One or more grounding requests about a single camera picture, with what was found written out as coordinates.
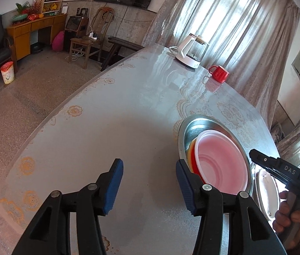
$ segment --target blue gripper pad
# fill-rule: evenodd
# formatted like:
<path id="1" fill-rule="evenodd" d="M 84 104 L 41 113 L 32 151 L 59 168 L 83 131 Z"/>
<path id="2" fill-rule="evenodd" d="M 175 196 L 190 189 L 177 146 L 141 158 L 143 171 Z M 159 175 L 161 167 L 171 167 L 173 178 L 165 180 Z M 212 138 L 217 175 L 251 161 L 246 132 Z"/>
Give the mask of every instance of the blue gripper pad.
<path id="1" fill-rule="evenodd" d="M 121 159 L 116 158 L 113 162 L 109 172 L 108 179 L 108 186 L 105 190 L 104 196 L 104 206 L 103 206 L 103 213 L 108 214 L 108 212 L 113 208 L 113 204 L 115 203 L 115 199 L 117 196 L 117 192 L 119 189 L 120 182 L 122 180 L 124 172 L 124 165 Z"/>
<path id="2" fill-rule="evenodd" d="M 188 169 L 184 160 L 178 160 L 176 162 L 176 177 L 180 184 L 185 205 L 191 214 L 194 215 L 197 211 L 197 207 L 194 202 L 194 187 L 191 185 L 187 170 L 184 167 Z"/>

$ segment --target pink bowl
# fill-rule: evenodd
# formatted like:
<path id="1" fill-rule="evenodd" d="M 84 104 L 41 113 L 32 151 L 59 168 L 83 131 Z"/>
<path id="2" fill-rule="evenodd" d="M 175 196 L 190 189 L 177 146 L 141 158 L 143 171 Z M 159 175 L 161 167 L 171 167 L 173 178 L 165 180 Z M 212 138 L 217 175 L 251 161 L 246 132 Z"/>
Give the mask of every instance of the pink bowl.
<path id="1" fill-rule="evenodd" d="M 223 133 L 216 130 L 201 132 L 195 144 L 195 158 L 203 180 L 220 192 L 238 194 L 246 189 L 246 161 Z"/>

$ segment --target floor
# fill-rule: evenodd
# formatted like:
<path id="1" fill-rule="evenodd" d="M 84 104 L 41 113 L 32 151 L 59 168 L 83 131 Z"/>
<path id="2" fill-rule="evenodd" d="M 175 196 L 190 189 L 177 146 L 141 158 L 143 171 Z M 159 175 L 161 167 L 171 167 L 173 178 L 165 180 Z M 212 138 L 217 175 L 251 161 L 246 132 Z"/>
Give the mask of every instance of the floor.
<path id="1" fill-rule="evenodd" d="M 11 84 L 5 86 L 0 75 L 0 179 L 35 128 L 62 101 L 100 73 L 98 62 L 89 60 L 84 70 L 83 58 L 69 64 L 67 56 L 65 52 L 45 49 L 18 62 L 19 71 Z"/>

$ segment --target stainless steel basin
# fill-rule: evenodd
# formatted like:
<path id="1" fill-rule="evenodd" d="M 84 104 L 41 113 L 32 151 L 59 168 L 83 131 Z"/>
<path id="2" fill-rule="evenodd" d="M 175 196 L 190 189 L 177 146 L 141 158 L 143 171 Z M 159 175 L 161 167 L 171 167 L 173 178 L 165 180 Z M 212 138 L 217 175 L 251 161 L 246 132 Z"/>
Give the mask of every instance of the stainless steel basin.
<path id="1" fill-rule="evenodd" d="M 230 138 L 234 144 L 239 148 L 242 153 L 243 158 L 246 161 L 248 182 L 246 192 L 252 195 L 253 192 L 253 179 L 250 168 L 250 161 L 248 160 L 247 154 L 242 148 L 238 139 L 234 136 L 233 133 L 229 131 L 222 123 L 215 120 L 212 117 L 205 115 L 192 115 L 187 117 L 180 126 L 178 132 L 178 151 L 180 154 L 180 159 L 184 159 L 187 163 L 186 152 L 188 151 L 189 145 L 202 131 L 213 129 L 217 130 L 228 138 Z"/>

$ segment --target silver bolt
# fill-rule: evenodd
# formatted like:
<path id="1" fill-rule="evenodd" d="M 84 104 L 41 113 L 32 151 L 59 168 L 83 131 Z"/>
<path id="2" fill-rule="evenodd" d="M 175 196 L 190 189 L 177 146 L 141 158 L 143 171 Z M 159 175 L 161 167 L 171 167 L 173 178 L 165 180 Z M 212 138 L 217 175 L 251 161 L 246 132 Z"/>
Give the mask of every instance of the silver bolt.
<path id="1" fill-rule="evenodd" d="M 213 187 L 209 184 L 204 184 L 202 186 L 202 189 L 205 190 L 205 191 L 210 191 Z"/>
<path id="2" fill-rule="evenodd" d="M 247 192 L 240 192 L 240 197 L 247 198 L 249 194 Z"/>
<path id="3" fill-rule="evenodd" d="M 55 190 L 51 193 L 51 197 L 58 197 L 60 195 L 60 192 L 58 190 Z"/>
<path id="4" fill-rule="evenodd" d="M 91 183 L 87 186 L 90 191 L 96 190 L 98 188 L 96 183 Z"/>

